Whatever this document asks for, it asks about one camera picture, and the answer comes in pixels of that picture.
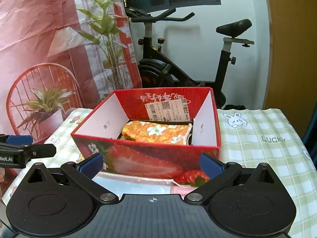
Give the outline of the pink knitted cloth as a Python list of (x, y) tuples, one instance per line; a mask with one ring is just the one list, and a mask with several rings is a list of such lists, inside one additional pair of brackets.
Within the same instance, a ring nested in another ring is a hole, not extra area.
[(106, 172), (99, 172), (92, 180), (115, 193), (119, 198), (121, 198), (123, 194), (179, 194), (183, 198), (186, 194), (196, 189), (196, 187), (189, 185), (177, 184), (173, 179), (151, 179)]

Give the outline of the black exercise bike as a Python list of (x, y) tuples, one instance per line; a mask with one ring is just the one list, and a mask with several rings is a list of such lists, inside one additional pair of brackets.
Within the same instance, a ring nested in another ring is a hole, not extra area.
[[(215, 29), (224, 24), (249, 19), (252, 27), (241, 35), (243, 39), (256, 41), (256, 20), (253, 0), (221, 0), (219, 5), (197, 5), (177, 8), (175, 17), (194, 12), (186, 22), (158, 22), (153, 25), (153, 44), (165, 38), (162, 52), (192, 79), (213, 81), (217, 73), (223, 35)], [(230, 64), (222, 91), (227, 104), (256, 106), (257, 45), (243, 47), (233, 44), (232, 56), (236, 63)]]

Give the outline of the green plaid tablecloth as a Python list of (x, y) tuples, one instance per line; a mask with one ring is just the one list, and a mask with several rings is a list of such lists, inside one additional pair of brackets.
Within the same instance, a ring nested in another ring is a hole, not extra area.
[[(83, 155), (70, 136), (92, 109), (75, 109), (45, 143), (56, 147), (51, 158), (32, 160), (11, 182), (2, 198), (7, 204), (32, 164), (42, 162), (47, 168), (59, 167), (67, 160), (80, 162)], [(316, 168), (310, 155), (287, 118), (279, 109), (243, 110), (240, 114), (247, 126), (231, 127), (225, 114), (235, 110), (218, 110), (221, 150), (220, 160), (234, 161), (247, 168), (266, 162), (281, 179), (297, 208), (291, 237), (316, 237)]]

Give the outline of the red printed backdrop curtain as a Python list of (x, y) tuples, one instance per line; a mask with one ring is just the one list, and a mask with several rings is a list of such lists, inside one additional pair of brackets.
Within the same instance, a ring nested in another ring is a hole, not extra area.
[(1, 133), (44, 141), (72, 110), (139, 87), (123, 0), (1, 0)]

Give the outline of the red strawberry cardboard box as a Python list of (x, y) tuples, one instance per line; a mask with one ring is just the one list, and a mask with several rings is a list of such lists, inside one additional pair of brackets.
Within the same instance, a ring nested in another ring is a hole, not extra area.
[[(130, 121), (192, 124), (187, 145), (166, 145), (117, 139)], [(84, 157), (101, 153), (111, 174), (173, 179), (199, 186), (199, 158), (220, 156), (220, 127), (211, 88), (145, 88), (116, 90), (102, 101), (71, 134)]]

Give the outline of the orange floral quilted cloth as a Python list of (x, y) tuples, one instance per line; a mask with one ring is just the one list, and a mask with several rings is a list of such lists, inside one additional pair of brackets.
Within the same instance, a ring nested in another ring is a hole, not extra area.
[(170, 125), (133, 120), (122, 129), (125, 139), (166, 145), (187, 145), (192, 124)]

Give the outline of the wooden door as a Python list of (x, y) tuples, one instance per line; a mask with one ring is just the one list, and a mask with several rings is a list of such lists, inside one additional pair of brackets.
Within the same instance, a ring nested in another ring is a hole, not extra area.
[(303, 137), (316, 105), (316, 0), (267, 0), (270, 70), (265, 108), (278, 108)]

